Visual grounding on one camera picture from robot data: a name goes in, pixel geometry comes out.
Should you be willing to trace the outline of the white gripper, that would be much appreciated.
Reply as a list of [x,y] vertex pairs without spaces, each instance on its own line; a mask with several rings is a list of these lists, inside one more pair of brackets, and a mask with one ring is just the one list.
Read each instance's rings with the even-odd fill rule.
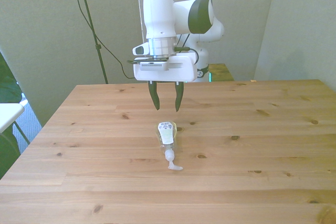
[[157,93],[157,81],[175,82],[175,110],[180,109],[184,82],[197,78],[197,55],[194,52],[177,53],[168,58],[137,57],[133,61],[134,76],[139,81],[149,81],[149,93],[157,110],[160,109],[160,99]]

